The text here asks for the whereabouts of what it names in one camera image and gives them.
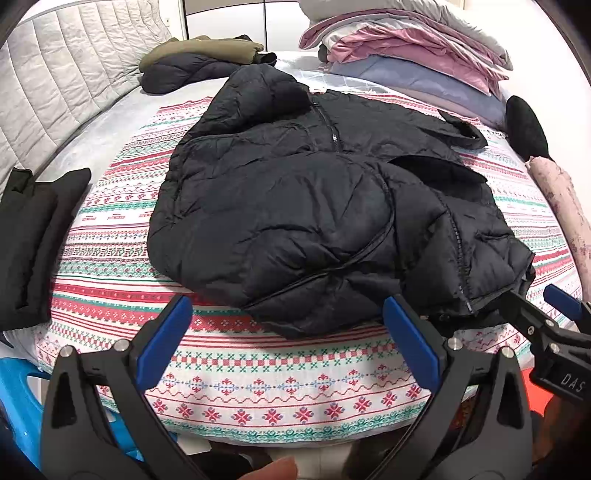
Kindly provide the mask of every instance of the bed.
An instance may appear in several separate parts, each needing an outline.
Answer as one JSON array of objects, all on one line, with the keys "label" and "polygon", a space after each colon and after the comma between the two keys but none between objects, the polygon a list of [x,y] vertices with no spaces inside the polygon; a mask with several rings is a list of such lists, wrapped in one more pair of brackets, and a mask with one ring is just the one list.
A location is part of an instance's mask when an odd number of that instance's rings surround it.
[{"label": "bed", "polygon": [[[157,2],[145,2],[152,10],[142,18],[155,18]],[[338,89],[438,115],[435,107],[394,90],[324,73],[308,54],[278,56],[277,67],[311,89]],[[148,95],[130,82],[113,105],[89,114],[44,165],[35,166],[40,180],[88,166],[92,189],[56,265],[51,322],[6,333],[20,355],[50,372],[64,345],[87,352],[130,339],[174,293],[182,292],[193,301],[191,327],[158,387],[146,392],[168,429],[228,443],[295,447],[350,442],[413,421],[430,393],[415,383],[383,326],[287,341],[153,269],[146,238],[168,159],[224,79],[164,96]],[[568,320],[542,298],[550,283],[581,298],[560,226],[504,134],[465,119],[483,132],[489,147],[478,154],[457,152],[488,179],[507,224],[536,253],[537,278],[528,299],[568,327]],[[510,326],[459,335],[472,349],[495,352],[509,345],[523,367],[531,364],[527,341]],[[107,388],[100,394],[116,408]]]}]

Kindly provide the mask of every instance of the gray quilted fabric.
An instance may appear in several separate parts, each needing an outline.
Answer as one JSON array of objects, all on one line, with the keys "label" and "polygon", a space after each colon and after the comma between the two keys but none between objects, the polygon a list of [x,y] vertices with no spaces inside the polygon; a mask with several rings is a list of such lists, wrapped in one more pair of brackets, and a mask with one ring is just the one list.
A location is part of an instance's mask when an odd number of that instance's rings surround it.
[{"label": "gray quilted fabric", "polygon": [[158,0],[77,2],[17,26],[0,49],[0,193],[14,165],[40,171],[137,87],[142,56],[170,36]]}]

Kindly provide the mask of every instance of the patterned bedsheet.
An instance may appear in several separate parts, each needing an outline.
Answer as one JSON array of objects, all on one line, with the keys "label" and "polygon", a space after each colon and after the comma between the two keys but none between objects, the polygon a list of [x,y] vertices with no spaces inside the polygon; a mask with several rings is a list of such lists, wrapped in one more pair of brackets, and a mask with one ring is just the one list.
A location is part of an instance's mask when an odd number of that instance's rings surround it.
[{"label": "patterned bedsheet", "polygon": [[[398,95],[366,95],[430,115]],[[211,98],[161,108],[123,148],[90,192],[64,245],[53,285],[52,321],[35,331],[41,366],[51,371],[60,348],[101,350],[132,338],[176,292],[148,260],[148,222],[168,159]],[[536,253],[528,298],[556,318],[542,292],[554,283],[580,298],[576,268],[546,200],[502,134],[477,125],[482,152],[458,150],[488,178],[509,226]],[[191,293],[193,320],[159,385],[146,392],[171,430],[230,442],[278,445],[353,439],[402,426],[429,392],[414,381],[386,330],[360,326],[323,339],[288,341],[264,332],[239,310]],[[464,343],[494,352],[513,347],[522,364],[528,344],[512,327],[467,330]],[[107,388],[104,402],[114,406]]]}]

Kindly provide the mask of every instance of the blue folded sheet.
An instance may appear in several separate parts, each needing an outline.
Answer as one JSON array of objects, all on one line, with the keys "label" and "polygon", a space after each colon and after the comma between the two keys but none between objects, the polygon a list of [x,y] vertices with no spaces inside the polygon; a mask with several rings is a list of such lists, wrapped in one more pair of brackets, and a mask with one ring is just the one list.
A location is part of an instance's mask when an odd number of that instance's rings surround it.
[{"label": "blue folded sheet", "polygon": [[[402,93],[438,108],[478,117],[485,125],[504,129],[505,105],[502,101],[413,61],[371,55],[363,60],[333,63],[330,72],[401,89]],[[414,92],[427,95],[413,95]]]}]

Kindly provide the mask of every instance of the white wall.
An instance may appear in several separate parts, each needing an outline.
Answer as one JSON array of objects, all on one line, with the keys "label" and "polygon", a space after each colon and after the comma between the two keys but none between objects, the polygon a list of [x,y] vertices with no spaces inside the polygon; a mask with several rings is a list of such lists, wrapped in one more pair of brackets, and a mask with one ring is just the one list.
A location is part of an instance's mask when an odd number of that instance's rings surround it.
[{"label": "white wall", "polygon": [[183,0],[160,0],[160,18],[173,37],[186,40],[182,2]]},{"label": "white wall", "polygon": [[55,7],[60,7],[61,5],[71,4],[72,0],[39,0],[35,5],[33,5],[27,13],[21,18],[21,22],[40,14],[46,10],[51,10]]},{"label": "white wall", "polygon": [[515,70],[504,83],[533,108],[591,220],[591,86],[576,58],[533,0],[466,0],[466,9],[509,51]]},{"label": "white wall", "polygon": [[310,26],[296,2],[267,2],[267,50],[299,50],[300,37]]},{"label": "white wall", "polygon": [[265,44],[263,4],[215,8],[187,16],[189,37],[234,38],[248,35],[252,41]]}]

